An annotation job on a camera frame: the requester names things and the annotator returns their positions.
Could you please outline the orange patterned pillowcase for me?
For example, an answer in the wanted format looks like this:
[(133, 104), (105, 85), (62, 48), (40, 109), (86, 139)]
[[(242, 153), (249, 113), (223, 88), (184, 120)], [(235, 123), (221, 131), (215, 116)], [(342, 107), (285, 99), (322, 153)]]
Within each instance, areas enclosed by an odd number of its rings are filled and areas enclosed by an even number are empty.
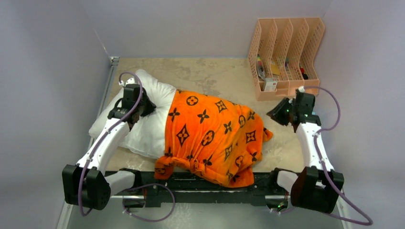
[(154, 177), (168, 179), (179, 167), (223, 187), (254, 183), (253, 165), (273, 133), (248, 106), (177, 90), (165, 126), (165, 151)]

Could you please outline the white pillow insert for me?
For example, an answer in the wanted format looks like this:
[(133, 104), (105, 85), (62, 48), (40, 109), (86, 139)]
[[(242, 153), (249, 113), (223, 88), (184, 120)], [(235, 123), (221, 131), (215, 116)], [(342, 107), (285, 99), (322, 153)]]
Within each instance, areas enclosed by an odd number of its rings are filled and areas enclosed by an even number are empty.
[(135, 74), (142, 82), (149, 99), (156, 105), (156, 109), (151, 114), (141, 117), (119, 146), (133, 153), (158, 159), (165, 153), (166, 119), (176, 88), (160, 82), (143, 69), (138, 69)]

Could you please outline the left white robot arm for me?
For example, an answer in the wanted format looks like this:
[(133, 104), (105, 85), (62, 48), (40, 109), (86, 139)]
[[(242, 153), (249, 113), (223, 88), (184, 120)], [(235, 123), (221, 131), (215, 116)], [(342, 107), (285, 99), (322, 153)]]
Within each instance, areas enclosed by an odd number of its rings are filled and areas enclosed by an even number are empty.
[(154, 110), (146, 90), (140, 84), (127, 84), (123, 96), (107, 115), (105, 125), (90, 149), (74, 165), (66, 165), (62, 171), (65, 202), (80, 209), (102, 210), (111, 196), (121, 191), (137, 195), (142, 190), (138, 171), (120, 169), (109, 176), (106, 168), (113, 153), (133, 125), (142, 115)]

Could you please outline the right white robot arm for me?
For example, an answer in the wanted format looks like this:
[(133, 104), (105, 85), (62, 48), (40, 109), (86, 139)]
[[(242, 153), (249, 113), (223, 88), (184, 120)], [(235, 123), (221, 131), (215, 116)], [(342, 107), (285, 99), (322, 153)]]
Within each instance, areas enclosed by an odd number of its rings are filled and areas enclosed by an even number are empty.
[(301, 87), (294, 98), (283, 98), (267, 112), (267, 116), (278, 124), (292, 125), (304, 159), (301, 173), (281, 169), (268, 181), (268, 188), (274, 194), (286, 190), (294, 207), (331, 213), (341, 194), (344, 176), (335, 171), (327, 157), (321, 136), (325, 129), (313, 112), (315, 100), (315, 95)]

